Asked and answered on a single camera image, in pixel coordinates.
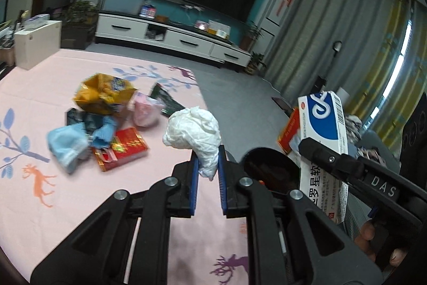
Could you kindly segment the person's right hand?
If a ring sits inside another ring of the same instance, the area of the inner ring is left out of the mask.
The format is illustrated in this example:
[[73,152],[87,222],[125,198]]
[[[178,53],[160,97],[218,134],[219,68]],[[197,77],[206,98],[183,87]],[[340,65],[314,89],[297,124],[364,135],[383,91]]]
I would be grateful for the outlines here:
[[[360,234],[355,238],[355,243],[370,260],[375,262],[376,255],[370,246],[370,241],[373,240],[373,237],[375,237],[375,227],[370,221],[367,221],[362,225]],[[390,266],[398,267],[407,254],[408,253],[406,251],[395,249],[389,259]]]

